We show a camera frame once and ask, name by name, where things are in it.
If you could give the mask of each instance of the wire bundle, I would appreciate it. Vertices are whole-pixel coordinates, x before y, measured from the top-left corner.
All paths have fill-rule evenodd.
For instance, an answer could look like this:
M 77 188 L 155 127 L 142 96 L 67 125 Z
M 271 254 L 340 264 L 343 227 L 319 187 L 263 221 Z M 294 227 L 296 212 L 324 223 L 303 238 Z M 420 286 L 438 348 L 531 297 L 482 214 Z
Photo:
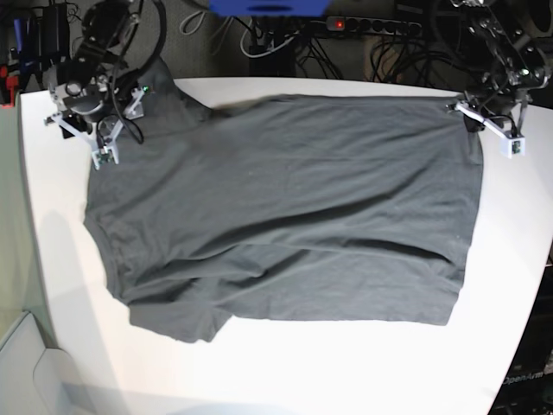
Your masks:
M 330 77 L 328 76 L 330 74 L 337 80 L 344 79 L 342 71 L 330 59 L 324 47 L 321 45 L 319 39 L 317 39 L 316 37 L 308 38 L 307 49 L 308 53 L 305 56 L 296 59 L 297 66 L 302 70 L 303 75 L 306 78 L 308 78 L 309 75 L 307 70 L 305 69 L 305 64 L 309 59 L 312 59 L 317 62 L 325 78 L 330 79 Z
M 396 59 L 388 70 L 384 72 L 384 63 L 394 59 L 394 55 Z M 479 76 L 478 73 L 459 65 L 449 54 L 439 50 L 432 50 L 421 41 L 407 37 L 404 39 L 386 39 L 383 37 L 373 45 L 369 53 L 369 61 L 372 67 L 372 76 L 366 80 L 383 83 L 398 83 L 398 80 L 403 75 L 408 71 L 413 71 L 416 73 L 415 85 L 436 88 L 436 85 L 430 81 L 431 76 L 433 76 L 442 83 L 442 87 L 453 89 L 449 85 L 449 82 L 435 68 L 435 62 L 442 62 L 448 65 L 449 68 L 455 68 L 458 71 L 466 73 L 476 82 L 478 82 Z
M 206 15 L 208 12 L 198 10 L 194 12 L 193 14 L 185 17 L 181 24 L 179 25 L 179 31 L 181 34 L 185 36 L 191 36 L 196 34 L 203 22 L 206 19 Z M 215 32 L 209 37 L 209 43 L 210 43 L 210 54 L 212 56 L 215 56 L 220 52 L 220 50 L 223 48 L 223 44 L 225 42 L 225 38 L 228 35 L 229 30 L 232 27 L 232 24 L 235 22 L 236 18 L 233 17 L 227 17 L 225 20 L 221 23 L 219 28 L 215 30 Z

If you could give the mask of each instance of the red power switch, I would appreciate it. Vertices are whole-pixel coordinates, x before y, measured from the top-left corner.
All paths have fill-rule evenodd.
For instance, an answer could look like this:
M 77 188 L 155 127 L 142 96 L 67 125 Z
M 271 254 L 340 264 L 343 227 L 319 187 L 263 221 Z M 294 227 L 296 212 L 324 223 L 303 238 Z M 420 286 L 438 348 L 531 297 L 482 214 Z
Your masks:
M 327 29 L 331 32 L 343 32 L 346 29 L 346 19 L 344 17 L 327 17 Z
M 10 91 L 10 103 L 2 105 L 2 108 L 13 108 L 16 105 L 16 91 L 19 88 L 19 77 L 18 76 L 9 76 L 6 78 L 6 89 Z

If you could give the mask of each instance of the cable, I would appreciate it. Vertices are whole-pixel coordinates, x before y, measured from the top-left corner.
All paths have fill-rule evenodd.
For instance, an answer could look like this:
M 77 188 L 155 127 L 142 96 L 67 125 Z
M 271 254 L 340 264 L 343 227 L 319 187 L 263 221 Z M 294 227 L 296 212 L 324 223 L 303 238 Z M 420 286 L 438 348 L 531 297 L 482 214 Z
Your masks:
M 388 51 L 391 50 L 392 45 L 394 44 L 394 41 L 395 41 L 395 40 L 396 40 L 396 32 L 394 32 L 394 35 L 393 35 L 393 37 L 391 38 L 391 44 L 390 44 L 390 46 L 389 46 L 386 50 L 384 49 L 384 42 L 383 42 L 382 54 L 380 54 L 380 57 L 378 58 L 378 62 L 377 62 L 377 65 L 376 65 L 377 70 L 376 70 L 375 72 L 372 73 L 372 80 L 373 80 L 373 81 L 374 81 L 374 77 L 375 77 L 375 76 L 377 76 L 378 79 L 379 79 L 380 81 L 382 81 L 382 80 L 380 79 L 380 76 L 378 75 L 378 69 L 380 68 L 380 64 L 382 63 L 382 58 L 384 57 L 385 54 L 388 53 Z
M 494 119 L 507 119 L 511 122 L 511 134 L 514 137 L 518 136 L 518 127 L 515 124 L 515 120 L 510 115 L 492 115 L 491 117 L 488 117 L 488 119 L 494 120 Z
M 451 58 L 452 62 L 455 64 L 465 67 L 466 69 L 474 72 L 482 72 L 483 68 L 470 65 L 466 63 L 463 59 L 460 58 L 459 54 L 457 54 L 446 42 L 446 40 L 442 36 L 442 32 L 438 28 L 438 9 L 440 8 L 440 4 L 444 0 L 433 0 L 432 4 L 430 5 L 429 10 L 429 20 L 430 20 L 430 28 L 432 30 L 432 34 L 434 37 L 441 43 L 442 47 L 445 49 L 446 53 Z
M 402 72 L 407 70 L 409 67 L 414 67 L 418 72 L 419 69 L 416 67 L 416 64 L 420 61 L 425 60 L 425 59 L 426 60 L 431 60 L 431 61 L 442 61 L 444 63 L 447 63 L 447 64 L 451 65 L 452 67 L 454 67 L 455 69 L 469 74 L 476 82 L 478 82 L 478 78 L 475 76 L 474 73 L 472 73 L 471 71 L 466 70 L 466 68 L 464 68 L 464 67 L 460 67 L 459 65 L 456 65 L 455 63 L 453 63 L 452 60 L 450 59 L 450 57 L 447 54 L 445 54 L 443 52 L 439 52 L 439 51 L 429 50 L 426 47 L 424 47 L 423 45 L 420 45 L 420 44 L 412 42 L 412 41 L 409 41 L 409 44 L 415 45 L 415 46 L 419 47 L 420 49 L 422 49 L 423 51 L 415 53 L 415 54 L 410 54 L 410 56 L 406 60 L 404 60 L 403 62 L 398 63 L 395 66 L 393 72 L 388 73 L 385 76 L 385 78 L 383 79 L 384 83 L 387 83 L 387 82 L 390 82 L 390 81 L 396 79 L 396 77 L 399 74 L 401 74 Z
M 144 62 L 144 64 L 137 69 L 136 71 L 133 71 L 131 74 L 128 75 L 128 79 L 125 79 L 123 82 L 123 85 L 119 87 L 119 92 L 126 96 L 129 92 L 132 86 L 138 81 L 140 77 L 142 77 L 148 70 L 151 68 L 151 66 L 154 64 L 154 62 L 159 58 L 159 56 L 162 53 L 163 47 L 165 46 L 165 40 L 167 39 L 167 13 L 165 11 L 165 6 L 163 5 L 163 2 L 161 0 L 151 0 L 151 2 L 156 6 L 157 9 L 157 15 L 159 17 L 159 37 L 157 39 L 156 47 L 154 48 L 154 51 L 149 56 L 149 58 Z M 125 46 L 128 49 L 128 46 L 130 46 L 130 43 L 128 42 L 125 44 Z M 123 61 L 124 54 L 122 53 L 119 55 L 118 64 L 113 68 L 114 70 L 121 64 Z
M 67 22 L 69 24 L 73 24 L 76 21 L 82 22 L 83 20 L 80 18 L 80 7 L 77 3 L 68 2 L 67 0 L 64 2 L 67 6 Z
M 157 12 L 159 14 L 160 29 L 166 29 L 167 21 L 166 21 L 164 5 L 161 3 L 160 0 L 152 0 L 152 3 L 154 3 L 154 5 L 156 6 Z M 142 10 L 143 10 L 143 0 L 140 0 L 140 3 L 138 4 L 138 14 L 139 15 L 142 14 Z M 140 131 L 140 128 L 138 128 L 138 125 L 136 125 L 136 123 L 133 123 L 132 121 L 130 121 L 129 119 L 127 119 L 123 115 L 123 113 L 121 112 L 121 108 L 119 107 L 118 97 L 116 95 L 116 83 L 117 83 L 117 79 L 118 79 L 119 67 L 123 63 L 123 59 L 124 59 L 125 55 L 127 54 L 127 51 L 129 50 L 129 47 L 130 47 L 132 41 L 134 40 L 135 34 L 137 33 L 137 29 L 138 29 L 138 23 L 132 29 L 132 31 L 130 33 L 130 36 L 129 36 L 129 39 L 124 44 L 123 49 L 121 50 L 121 54 L 118 57 L 118 61 L 113 66 L 113 72 L 111 74 L 111 77 L 112 77 L 111 85 L 109 86 L 109 93 L 111 95 L 111 102 L 113 104 L 113 108 L 115 109 L 115 112 L 118 115 L 118 118 L 121 121 L 121 123 L 123 124 L 124 128 L 130 133 L 130 135 L 134 138 L 134 140 L 137 143 L 143 144 L 144 143 L 144 136 L 142 134 L 142 131 Z M 157 57 L 161 53 L 161 49 L 163 48 L 164 43 L 165 43 L 165 35 L 163 33 L 160 33 L 159 39 L 157 40 L 156 48 L 154 49 L 154 52 L 148 58 L 146 63 L 143 65 L 143 68 L 147 67 L 146 70 L 148 70 L 149 66 L 151 66 L 153 61 L 155 59 L 157 59 Z M 139 76 L 136 77 L 136 79 L 132 82 L 132 84 L 134 84 L 134 82 L 136 82 L 136 80 L 138 78 L 139 78 Z M 135 134 L 135 132 L 129 127 L 129 124 L 127 124 L 128 121 L 136 126 L 136 128 L 138 129 L 138 132 L 139 132 L 138 135 Z
M 321 64 L 324 63 L 327 66 L 330 73 L 334 76 L 335 79 L 337 79 L 337 80 L 343 79 L 343 76 L 340 77 L 340 75 L 337 73 L 335 65 L 329 59 L 325 58 L 321 54 L 321 52 L 319 52 L 319 50 L 316 48 L 316 46 L 313 44 L 313 42 L 310 42 L 310 47 L 313 49 L 313 53 L 315 54 L 316 60 L 318 62 L 320 62 Z
M 319 64 L 319 67 L 321 68 L 322 74 L 325 75 L 326 79 L 328 79 L 328 73 L 325 70 L 325 67 L 322 65 L 322 62 L 321 62 L 321 61 L 323 61 L 323 58 L 321 58 L 320 56 L 315 56 L 315 50 L 314 50 L 313 45 L 311 44 L 311 42 L 309 43 L 308 47 L 309 47 L 309 53 L 308 53 L 307 56 L 305 56 L 304 62 L 309 58 L 314 58 L 317 61 L 317 63 Z
M 391 66 L 390 70 L 388 71 L 388 73 L 386 74 L 386 76 L 383 78 L 383 79 L 380 79 L 380 76 L 378 75 L 378 70 L 379 70 L 379 67 L 380 65 L 376 65 L 374 63 L 374 55 L 375 55 L 375 52 L 380 48 L 382 49 L 382 54 L 380 55 L 380 59 L 378 61 L 381 61 L 381 59 L 383 58 L 383 56 L 385 54 L 388 53 L 388 51 L 391 50 L 391 48 L 394 46 L 394 45 L 403 45 L 402 46 L 402 51 L 401 53 L 399 54 L 398 58 L 396 59 L 396 61 L 394 62 L 394 64 Z M 377 43 L 375 45 L 373 45 L 372 47 L 372 50 L 371 50 L 371 54 L 370 54 L 370 61 L 371 61 L 371 65 L 372 65 L 372 70 L 373 70 L 373 73 L 372 73 L 372 81 L 374 81 L 375 77 L 374 75 L 376 74 L 378 76 L 378 80 L 380 82 L 384 82 L 384 83 L 388 83 L 390 81 L 392 82 L 396 82 L 396 78 L 398 77 L 398 75 L 402 72 L 398 71 L 398 68 L 399 67 L 402 67 L 403 65 L 406 66 L 405 69 L 407 69 L 407 67 L 413 67 L 417 73 L 419 73 L 419 78 L 424 78 L 424 75 L 423 73 L 420 71 L 420 69 L 416 66 L 416 64 L 418 63 L 418 61 L 412 61 L 412 58 L 413 58 L 413 54 L 411 52 L 409 52 L 409 45 L 411 46 L 414 46 L 414 47 L 417 47 L 417 48 L 420 48 L 422 49 L 423 51 L 428 51 L 428 49 L 423 46 L 422 44 L 420 44 L 419 42 L 417 41 L 414 41 L 414 40 L 411 40 L 411 39 L 408 39 L 406 38 L 405 40 L 388 40 L 386 41 L 384 38 L 381 40 L 380 43 Z M 405 61 L 402 61 L 403 59 L 403 56 L 405 54 L 405 52 L 408 53 L 408 57 Z
M 496 98 L 502 91 L 503 89 L 509 84 L 509 80 L 505 80 L 505 82 L 503 84 L 501 84 L 497 90 L 495 90 L 493 93 L 490 94 L 489 97 L 487 97 L 484 102 L 482 102 L 480 105 L 478 105 L 478 112 L 482 112 L 482 109 L 484 107 L 486 107 L 486 105 L 488 105 L 492 99 Z
M 244 26 L 247 30 L 249 30 L 250 33 L 251 33 L 251 35 L 252 35 L 252 36 L 255 36 L 256 39 L 261 39 L 261 38 L 262 38 L 261 35 L 258 35 L 258 34 L 257 34 L 255 23 L 254 23 L 253 29 L 252 29 L 252 28 L 251 28 L 250 26 L 248 26 L 247 23 L 245 23 L 242 19 L 240 19 L 240 18 L 238 18 L 238 17 L 236 17 L 236 16 L 234 16 L 233 19 L 236 20 L 238 23 L 240 23 L 242 26 Z
M 71 42 L 71 58 L 73 58 L 75 56 L 75 50 L 76 50 L 76 44 L 79 40 L 81 40 L 82 38 L 84 38 L 84 36 L 78 36 L 78 37 L 75 37 L 73 39 L 73 41 Z
M 181 24 L 179 24 L 179 31 L 181 32 L 182 35 L 185 35 L 185 36 L 194 35 L 195 33 L 197 33 L 200 30 L 201 25 L 206 20 L 206 16 L 207 16 L 207 12 L 205 12 L 205 11 L 195 11 L 193 14 L 191 14 L 190 16 L 185 17 L 182 20 Z M 193 20 L 197 20 L 198 22 L 192 27 L 192 29 L 187 30 L 188 26 L 190 26 L 190 24 Z M 210 54 L 212 56 L 215 56 L 216 54 L 218 54 L 220 52 L 220 50 L 223 48 L 223 43 L 225 42 L 225 38 L 228 35 L 228 32 L 231 29 L 231 26 L 232 26 L 234 20 L 240 21 L 242 24 L 245 24 L 244 22 L 242 22 L 241 20 L 239 20 L 236 17 L 227 17 L 223 21 L 223 23 L 219 26 L 219 28 L 217 30 L 215 30 L 215 33 L 213 33 L 210 36 L 209 42 L 213 43 L 215 38 L 221 32 L 223 33 L 223 35 L 221 36 L 221 38 L 220 38 L 219 42 L 217 43 L 217 45 L 215 46 L 215 48 L 213 48 L 213 45 L 210 46 Z
M 303 65 L 300 63 L 300 61 L 296 61 L 296 65 L 302 70 L 303 76 L 305 78 L 308 78 L 309 77 L 308 71 L 305 70 L 305 67 L 303 67 Z
M 253 22 L 253 20 L 250 19 L 250 28 L 251 28 L 252 22 Z M 276 48 L 270 49 L 266 52 L 262 52 L 261 54 L 249 54 L 248 52 L 245 51 L 244 40 L 245 40 L 245 36 L 247 34 L 248 34 L 248 31 L 245 30 L 244 34 L 242 35 L 242 38 L 240 39 L 240 50 L 248 58 L 258 59 L 258 58 L 264 58 L 265 56 L 269 56 L 270 54 L 274 54 L 275 52 L 278 52 L 279 50 L 286 48 L 291 42 L 294 41 L 296 36 L 299 34 L 299 31 L 295 32 L 289 39 L 287 39 L 286 41 L 284 41 L 283 43 L 278 45 Z
M 334 64 L 334 62 L 332 62 L 332 60 L 328 57 L 328 54 L 327 52 L 325 51 L 325 48 L 321 45 L 321 43 L 319 42 L 319 39 L 317 39 L 316 37 L 313 38 L 313 40 L 315 41 L 315 43 L 319 46 L 319 49 L 321 50 L 322 54 L 324 55 L 325 59 L 326 59 L 326 62 L 328 64 L 328 66 L 333 70 L 334 72 L 334 75 L 336 76 L 336 79 L 338 80 L 343 80 L 344 79 L 344 74 L 342 73 L 342 71 Z
M 188 25 L 194 20 L 197 19 L 198 22 L 196 25 L 192 28 L 192 30 L 186 31 Z M 181 24 L 179 24 L 179 32 L 185 36 L 190 36 L 196 33 L 198 30 L 200 30 L 200 27 L 204 20 L 206 19 L 206 12 L 205 11 L 195 11 L 193 14 L 191 14 L 188 17 L 185 17 Z

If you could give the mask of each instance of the black cable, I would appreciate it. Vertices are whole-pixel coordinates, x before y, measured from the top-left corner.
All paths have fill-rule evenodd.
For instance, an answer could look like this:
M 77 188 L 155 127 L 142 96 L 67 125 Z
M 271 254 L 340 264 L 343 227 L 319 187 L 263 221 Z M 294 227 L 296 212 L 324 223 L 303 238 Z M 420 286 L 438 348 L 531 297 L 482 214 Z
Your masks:
M 445 49 L 446 53 L 449 55 L 453 63 L 458 66 L 465 67 L 466 69 L 473 72 L 482 72 L 482 67 L 470 65 L 466 63 L 463 59 L 461 59 L 459 54 L 457 54 L 443 38 L 442 32 L 440 31 L 440 28 L 438 28 L 438 9 L 440 8 L 440 4 L 442 4 L 443 1 L 445 0 L 433 0 L 432 4 L 430 5 L 429 21 L 432 34 L 441 43 L 442 47 Z
M 383 44 L 384 44 L 384 37 L 382 36 L 379 43 L 375 43 L 374 45 L 372 45 L 371 53 L 369 54 L 369 60 L 371 62 L 371 68 L 372 68 L 371 82 L 374 82 L 376 78 L 378 78 L 378 82 L 382 82 L 382 80 L 378 76 L 378 65 L 374 61 L 374 54 L 378 50 L 378 48 L 382 47 Z
M 382 41 L 381 41 L 381 48 L 382 48 L 382 53 L 380 54 L 380 56 L 378 57 L 378 62 L 376 64 L 376 68 L 377 70 L 375 72 L 372 73 L 372 81 L 374 82 L 375 80 L 375 77 L 378 78 L 378 81 L 379 82 L 382 82 L 382 79 L 380 78 L 380 75 L 378 74 L 378 70 L 380 69 L 380 65 L 382 65 L 382 58 L 384 58 L 384 56 L 391 51 L 391 48 L 393 47 L 393 44 L 394 42 L 396 41 L 396 33 L 394 32 L 394 35 L 393 37 L 391 38 L 391 43 L 389 44 L 388 48 L 385 48 L 384 44 L 385 44 L 385 40 L 384 40 L 384 37 L 382 38 Z
M 338 79 L 339 76 L 338 74 L 334 71 L 334 68 L 332 66 L 332 63 L 329 62 L 322 54 L 321 52 L 319 51 L 319 49 L 317 49 L 317 47 L 314 45 L 313 43 L 313 39 L 312 41 L 309 43 L 310 47 L 312 48 L 312 52 L 314 54 L 314 56 L 310 56 L 310 58 L 314 58 L 316 59 L 318 62 L 320 62 L 320 64 L 325 64 L 325 66 L 327 67 L 328 71 L 330 72 L 330 74 L 332 76 L 335 77 L 335 79 Z
M 249 24 L 247 24 L 246 22 L 244 22 L 244 21 L 243 21 L 242 19 L 240 19 L 239 17 L 233 16 L 232 18 L 233 18 L 236 22 L 238 22 L 238 23 L 240 23 L 242 26 L 244 26 L 244 27 L 246 28 L 246 30 L 247 30 L 248 32 L 250 32 L 251 35 L 254 36 L 256 39 L 261 39 L 261 38 L 263 37 L 263 34 L 261 34 L 261 35 L 258 35 L 258 34 L 257 34 L 257 31 L 255 30 L 255 26 L 254 26 L 254 29 L 252 29 L 252 28 L 250 27 Z
M 449 84 L 449 82 L 447 82 L 447 81 L 445 80 L 445 78 L 443 78 L 443 77 L 440 75 L 440 72 L 439 72 L 437 69 L 435 69 L 435 68 L 432 67 L 430 70 L 431 70 L 431 72 L 434 74 L 434 76 L 435 76 L 435 77 L 436 77 L 436 78 L 437 78 L 437 79 L 438 79 L 448 90 L 453 91 L 454 88 Z
M 154 48 L 154 51 L 146 60 L 146 62 L 144 62 L 144 64 L 138 70 L 134 71 L 132 74 L 130 75 L 127 74 L 128 79 L 125 79 L 123 82 L 123 85 L 119 87 L 118 93 L 121 93 L 124 96 L 130 92 L 130 89 L 138 81 L 138 79 L 141 78 L 146 72 L 148 72 L 148 70 L 151 68 L 154 62 L 156 62 L 156 60 L 159 58 L 159 56 L 162 53 L 163 47 L 165 46 L 165 41 L 167 39 L 167 12 L 165 10 L 165 6 L 163 5 L 163 2 L 161 0 L 151 0 L 151 1 L 156 6 L 157 14 L 159 17 L 159 26 L 160 26 L 159 37 L 157 39 L 157 44 L 156 44 L 156 47 Z
M 156 5 L 157 7 L 157 4 L 158 4 L 158 1 L 156 0 L 152 0 L 152 2 Z M 140 3 L 138 4 L 138 14 L 140 15 L 142 13 L 142 9 L 143 9 L 143 0 L 140 0 Z M 161 20 L 165 20 L 165 8 L 163 5 L 161 5 L 160 8 L 157 7 L 157 10 L 159 12 L 159 17 L 160 17 L 160 21 Z M 138 128 L 138 131 L 139 131 L 139 135 L 135 134 L 135 132 L 129 127 L 129 124 L 127 124 L 128 122 L 131 122 L 129 119 L 127 119 L 122 111 L 121 111 L 121 108 L 119 107 L 119 102 L 118 102 L 118 97 L 116 95 L 116 82 L 117 82 L 117 79 L 118 79 L 118 71 L 119 71 L 119 67 L 121 66 L 121 64 L 123 63 L 123 59 L 127 53 L 127 51 L 129 50 L 129 47 L 130 47 L 130 44 L 132 43 L 132 41 L 134 40 L 134 37 L 135 37 L 135 34 L 137 33 L 137 27 L 138 27 L 138 23 L 135 25 L 135 27 L 132 29 L 131 33 L 130 33 L 130 36 L 129 36 L 129 39 L 127 40 L 127 42 L 124 44 L 123 46 L 123 49 L 121 50 L 121 54 L 119 55 L 118 57 L 118 61 L 116 62 L 116 64 L 114 65 L 113 67 L 113 73 L 111 75 L 112 79 L 111 79 L 111 86 L 109 88 L 109 92 L 111 94 L 111 102 L 113 104 L 113 108 L 115 109 L 115 112 L 116 114 L 118 115 L 118 118 L 119 118 L 119 121 L 121 121 L 121 123 L 123 124 L 124 128 L 129 132 L 129 134 L 134 138 L 134 140 L 139 143 L 139 144 L 143 144 L 144 143 L 144 136 L 142 134 L 142 132 L 140 131 L 140 128 Z
M 490 96 L 488 96 L 484 102 L 482 102 L 481 104 L 478 105 L 478 112 L 482 112 L 482 109 L 488 105 L 492 99 L 496 98 L 502 91 L 503 89 L 509 84 L 509 80 L 505 80 L 505 82 L 503 84 L 501 84 L 501 86 L 498 87 L 498 89 L 496 91 L 494 91 L 493 93 L 490 94 Z
M 330 73 L 335 77 L 335 79 L 338 79 L 338 77 L 336 76 L 336 74 L 334 72 L 332 72 L 332 70 L 330 69 L 330 67 L 328 66 L 328 62 L 324 59 L 324 58 L 321 58 L 319 56 L 313 56 L 313 55 L 308 55 L 308 56 L 303 56 L 300 61 L 298 62 L 299 66 L 302 68 L 302 70 L 305 70 L 305 68 L 303 67 L 305 65 L 305 62 L 307 59 L 313 59 L 314 61 L 317 61 L 317 63 L 319 64 L 319 67 L 324 64 L 328 70 L 330 70 Z M 321 70 L 323 71 L 323 73 L 326 72 L 326 70 L 324 69 L 324 67 L 321 67 Z
M 81 40 L 84 36 L 78 36 L 73 39 L 71 42 L 71 58 L 75 56 L 75 50 L 76 50 L 76 44 L 79 40 Z
M 308 71 L 305 70 L 305 67 L 303 67 L 303 64 L 300 61 L 296 61 L 296 65 L 302 70 L 303 76 L 305 78 L 308 78 L 309 77 Z
M 67 6 L 67 22 L 69 24 L 73 24 L 77 20 L 82 22 L 82 19 L 79 16 L 79 13 L 80 13 L 79 5 L 77 3 L 68 2 L 67 0 L 64 3 Z
M 423 70 L 421 72 L 421 80 L 424 80 L 424 87 L 427 88 L 429 86 L 433 87 L 432 84 L 429 83 L 430 78 L 430 69 L 432 67 L 432 60 L 427 59 L 426 62 L 424 62 Z
M 185 3 L 188 7 L 191 7 L 196 10 L 200 11 L 211 11 L 209 7 L 204 6 L 203 4 L 199 4 L 196 2 L 196 0 L 181 0 L 183 3 Z
M 409 67 L 424 59 L 431 59 L 432 61 L 441 61 L 447 64 L 451 64 L 455 69 L 469 74 L 476 82 L 478 82 L 478 78 L 476 78 L 474 73 L 466 70 L 466 68 L 464 67 L 460 67 L 459 65 L 456 65 L 455 63 L 453 63 L 447 54 L 444 54 L 442 52 L 436 52 L 436 51 L 427 51 L 427 52 L 412 54 L 408 60 L 398 65 L 392 74 L 387 75 L 383 80 L 383 82 L 384 83 L 390 82 L 390 80 L 395 79 L 399 74 L 407 70 Z
M 492 115 L 492 116 L 488 117 L 488 119 L 501 119 L 501 118 L 508 119 L 509 121 L 511 121 L 511 125 L 513 125 L 515 128 L 517 128 L 516 125 L 515 125 L 515 120 L 512 119 L 512 117 L 510 115 L 500 114 L 500 115 Z
M 397 56 L 395 62 L 394 62 L 394 65 L 397 63 L 397 62 L 400 62 L 401 59 L 403 58 L 404 56 L 404 53 L 405 53 L 405 50 L 407 48 L 407 42 L 406 40 L 408 40 L 409 38 L 408 37 L 405 37 L 402 41 L 401 41 L 401 44 L 403 45 L 402 48 L 401 48 L 401 51 L 399 52 L 399 56 Z M 392 59 L 394 59 L 394 55 L 386 58 L 385 60 L 382 61 L 382 67 L 385 67 L 385 65 L 391 61 Z
M 372 64 L 372 68 L 373 68 L 373 71 L 374 73 L 376 73 L 378 71 L 378 66 L 376 66 L 376 64 L 374 63 L 374 54 L 375 52 L 381 48 L 383 51 L 385 49 L 386 46 L 389 46 L 389 48 L 385 51 L 386 53 L 388 53 L 389 50 L 391 50 L 391 47 L 394 46 L 394 45 L 399 45 L 399 44 L 402 44 L 403 47 L 402 47 L 402 52 L 400 53 L 399 57 L 396 59 L 396 62 L 394 63 L 394 65 L 391 67 L 390 71 L 388 71 L 388 74 L 383 78 L 383 79 L 380 79 L 380 76 L 378 76 L 378 80 L 380 82 L 384 82 L 384 83 L 388 83 L 388 82 L 396 82 L 396 78 L 398 77 L 398 75 L 403 72 L 405 69 L 407 69 L 407 67 L 413 67 L 417 73 L 419 74 L 419 78 L 423 78 L 424 75 L 423 73 L 421 72 L 421 70 L 416 66 L 416 63 L 418 61 L 415 61 L 413 62 L 412 61 L 412 57 L 413 57 L 413 54 L 409 53 L 408 51 L 408 45 L 411 45 L 411 46 L 416 46 L 417 48 L 420 48 L 424 51 L 424 53 L 428 52 L 428 49 L 420 44 L 419 42 L 417 41 L 412 41 L 412 40 L 409 40 L 409 39 L 406 39 L 406 40 L 388 40 L 388 41 L 384 41 L 382 40 L 379 44 L 375 45 L 371 51 L 371 64 Z M 405 52 L 408 52 L 409 53 L 409 56 L 407 57 L 407 60 L 406 61 L 402 61 L 402 57 L 404 55 Z M 397 71 L 397 68 L 398 66 L 401 67 L 402 65 L 405 65 L 407 66 L 404 70 L 398 72 Z
M 310 57 L 310 55 L 313 54 L 314 57 L 315 57 L 315 60 L 317 61 L 317 63 L 319 64 L 319 67 L 321 68 L 322 73 L 325 75 L 325 78 L 329 79 L 327 71 L 325 71 L 325 67 L 322 65 L 322 62 L 321 62 L 321 60 L 324 60 L 324 58 L 319 56 L 318 57 L 319 59 L 317 59 L 316 52 L 315 52 L 315 50 L 313 48 L 313 44 L 311 42 L 309 43 L 308 48 L 309 48 L 309 54 L 306 56 L 305 59 L 308 59 Z
M 344 74 L 342 73 L 342 71 L 340 70 L 339 67 L 337 67 L 334 62 L 332 62 L 332 60 L 330 59 L 330 57 L 328 56 L 327 54 L 327 51 L 325 50 L 325 48 L 321 45 L 321 43 L 319 42 L 319 39 L 317 39 L 316 37 L 313 38 L 313 40 L 315 41 L 315 43 L 319 46 L 319 49 L 321 50 L 322 54 L 324 55 L 325 59 L 327 60 L 328 62 L 328 65 L 334 70 L 334 74 L 336 75 L 336 77 L 339 79 L 339 80 L 343 80 L 344 79 Z

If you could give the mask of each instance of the power strip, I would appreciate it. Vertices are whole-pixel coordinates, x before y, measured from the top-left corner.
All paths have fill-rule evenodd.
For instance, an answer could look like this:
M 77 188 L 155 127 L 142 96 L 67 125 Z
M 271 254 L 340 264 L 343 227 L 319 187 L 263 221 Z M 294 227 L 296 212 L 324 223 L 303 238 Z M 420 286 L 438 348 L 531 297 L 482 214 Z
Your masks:
M 397 20 L 368 19 L 366 17 L 329 16 L 321 23 L 327 25 L 330 32 L 344 32 L 361 35 L 391 35 L 422 37 L 423 26 L 417 22 L 400 22 Z

